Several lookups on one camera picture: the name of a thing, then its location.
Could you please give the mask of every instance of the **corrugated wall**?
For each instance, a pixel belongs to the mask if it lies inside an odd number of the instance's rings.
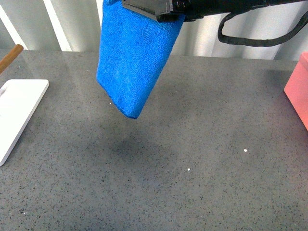
[[[0,0],[0,48],[21,43],[29,50],[98,51],[103,0]],[[308,11],[308,1],[250,11],[227,22],[224,34],[272,39],[290,31]],[[270,48],[220,43],[225,16],[185,23],[172,54],[298,60],[308,51],[308,26],[291,41]]]

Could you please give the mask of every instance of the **black cable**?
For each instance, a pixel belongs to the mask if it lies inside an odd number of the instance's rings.
[[[286,41],[289,41],[293,38],[307,23],[308,23],[308,11],[301,17],[297,25],[294,27],[286,35],[283,35],[279,38],[274,39],[249,39],[249,38],[238,38],[238,37],[231,37],[222,34],[222,29],[225,25],[225,22],[232,19],[233,17],[246,13],[248,11],[240,12],[240,13],[230,13],[220,22],[218,28],[218,39],[220,42],[231,44],[231,45],[245,45],[250,47],[272,47],[279,44],[282,44]]]

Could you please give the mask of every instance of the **gray table surface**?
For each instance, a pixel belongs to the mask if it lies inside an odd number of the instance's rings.
[[[0,76],[50,81],[0,167],[0,230],[308,230],[296,62],[172,56],[132,120],[97,59],[24,51]]]

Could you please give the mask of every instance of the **blue microfiber cloth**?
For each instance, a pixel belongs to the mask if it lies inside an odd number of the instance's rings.
[[[158,23],[104,0],[97,81],[117,108],[137,118],[171,53],[184,21]]]

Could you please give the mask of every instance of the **wooden stick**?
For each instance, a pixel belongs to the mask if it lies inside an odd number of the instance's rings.
[[[17,44],[11,49],[11,51],[4,56],[0,61],[0,74],[14,61],[14,59],[22,52],[24,47]]]

